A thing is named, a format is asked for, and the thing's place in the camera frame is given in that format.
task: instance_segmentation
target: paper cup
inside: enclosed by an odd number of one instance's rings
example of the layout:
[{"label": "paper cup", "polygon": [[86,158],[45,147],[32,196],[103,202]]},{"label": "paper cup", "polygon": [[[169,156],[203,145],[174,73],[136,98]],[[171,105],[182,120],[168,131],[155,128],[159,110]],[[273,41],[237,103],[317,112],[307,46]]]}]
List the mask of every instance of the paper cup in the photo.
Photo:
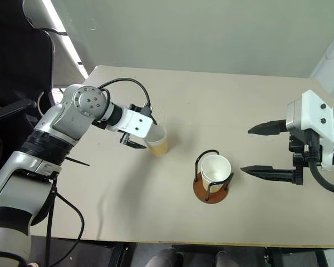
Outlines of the paper cup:
[{"label": "paper cup", "polygon": [[144,141],[155,156],[161,156],[168,151],[167,130],[161,125],[152,124]]},{"label": "paper cup", "polygon": [[[210,183],[221,182],[228,178],[232,172],[232,167],[225,157],[220,155],[210,155],[202,161],[200,172],[202,173],[203,187],[205,190],[208,190]],[[222,186],[223,184],[213,185],[210,188],[210,192],[218,192]]]}]

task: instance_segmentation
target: beige table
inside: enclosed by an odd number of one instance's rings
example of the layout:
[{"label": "beige table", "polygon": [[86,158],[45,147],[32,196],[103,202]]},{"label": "beige table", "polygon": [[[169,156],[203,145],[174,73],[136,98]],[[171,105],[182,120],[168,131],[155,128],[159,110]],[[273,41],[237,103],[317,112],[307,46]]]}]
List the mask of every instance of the beige table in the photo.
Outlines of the beige table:
[{"label": "beige table", "polygon": [[[91,126],[65,161],[59,192],[86,221],[84,239],[255,246],[334,247],[334,193],[304,170],[304,185],[271,182],[240,171],[249,165],[292,168],[288,134],[248,135],[254,125],[286,116],[287,104],[312,89],[329,105],[317,81],[98,66],[85,84],[132,77],[148,89],[154,115],[168,130],[170,151],[156,158],[119,144],[120,133]],[[143,104],[133,83],[109,88],[115,103]],[[235,173],[226,199],[199,201],[192,188],[196,157],[218,149]],[[334,183],[334,168],[325,177]],[[76,238],[80,221],[56,201],[52,235]],[[45,235],[45,223],[32,229]]]}]

